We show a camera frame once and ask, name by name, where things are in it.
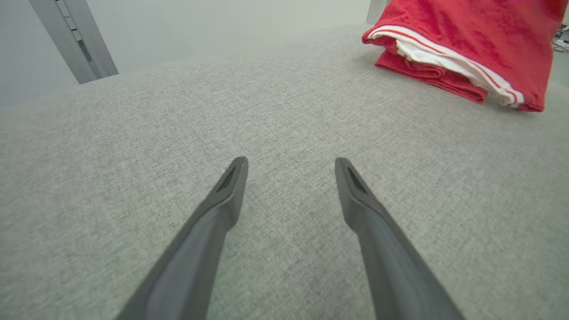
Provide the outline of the grey vertical post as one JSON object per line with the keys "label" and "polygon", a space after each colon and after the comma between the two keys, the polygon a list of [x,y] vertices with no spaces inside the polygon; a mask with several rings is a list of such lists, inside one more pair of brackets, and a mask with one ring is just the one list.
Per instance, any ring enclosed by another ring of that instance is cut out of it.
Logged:
{"label": "grey vertical post", "polygon": [[28,0],[78,83],[118,75],[87,0]]}

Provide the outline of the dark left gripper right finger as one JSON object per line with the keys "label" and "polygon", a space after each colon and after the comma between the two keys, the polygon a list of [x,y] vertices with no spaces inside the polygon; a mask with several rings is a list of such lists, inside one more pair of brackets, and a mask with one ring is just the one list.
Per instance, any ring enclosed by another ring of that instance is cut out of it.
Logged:
{"label": "dark left gripper right finger", "polygon": [[358,237],[376,320],[465,320],[354,165],[335,160],[344,220]]}

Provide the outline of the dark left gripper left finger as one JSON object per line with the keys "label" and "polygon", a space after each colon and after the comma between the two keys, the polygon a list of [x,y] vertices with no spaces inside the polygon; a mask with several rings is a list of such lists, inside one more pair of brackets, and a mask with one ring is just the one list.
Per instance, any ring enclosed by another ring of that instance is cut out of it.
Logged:
{"label": "dark left gripper left finger", "polygon": [[247,158],[234,158],[116,320],[205,320],[226,234],[239,218],[247,176]]}

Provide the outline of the red and white basketball jersey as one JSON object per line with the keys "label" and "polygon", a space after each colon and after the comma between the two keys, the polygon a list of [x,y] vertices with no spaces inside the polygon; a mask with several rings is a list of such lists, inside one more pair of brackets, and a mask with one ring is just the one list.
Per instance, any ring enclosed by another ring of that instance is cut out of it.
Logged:
{"label": "red and white basketball jersey", "polygon": [[364,44],[376,65],[475,103],[545,109],[551,41],[569,0],[391,0]]}

